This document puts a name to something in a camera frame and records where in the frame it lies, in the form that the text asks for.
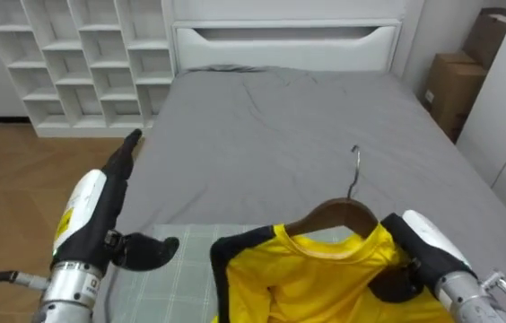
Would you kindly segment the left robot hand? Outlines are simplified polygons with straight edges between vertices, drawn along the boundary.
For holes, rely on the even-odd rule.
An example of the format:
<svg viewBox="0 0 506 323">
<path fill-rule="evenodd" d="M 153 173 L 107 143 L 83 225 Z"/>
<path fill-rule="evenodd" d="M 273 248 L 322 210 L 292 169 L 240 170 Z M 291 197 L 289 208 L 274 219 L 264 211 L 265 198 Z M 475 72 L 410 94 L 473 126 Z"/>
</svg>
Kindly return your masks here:
<svg viewBox="0 0 506 323">
<path fill-rule="evenodd" d="M 117 219 L 134 167 L 133 151 L 142 131 L 134 130 L 105 165 L 84 175 L 58 224 L 51 265 L 77 261 L 106 273 L 110 264 L 134 272 L 169 263 L 179 249 L 176 237 L 157 240 L 141 232 L 122 234 Z"/>
</svg>

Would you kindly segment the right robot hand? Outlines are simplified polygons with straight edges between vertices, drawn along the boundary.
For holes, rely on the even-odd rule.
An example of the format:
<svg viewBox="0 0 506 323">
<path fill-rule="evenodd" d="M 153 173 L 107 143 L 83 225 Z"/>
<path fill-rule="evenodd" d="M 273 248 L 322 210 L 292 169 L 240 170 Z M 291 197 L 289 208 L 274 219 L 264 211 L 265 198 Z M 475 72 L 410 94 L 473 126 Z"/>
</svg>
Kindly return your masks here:
<svg viewBox="0 0 506 323">
<path fill-rule="evenodd" d="M 424 290 L 436 295 L 442 278 L 454 272 L 475 272 L 451 253 L 425 242 L 402 216 L 389 214 L 380 224 L 394 243 L 405 252 L 405 263 L 396 269 L 388 267 L 372 279 L 368 287 L 376 298 L 389 303 L 411 301 Z"/>
</svg>

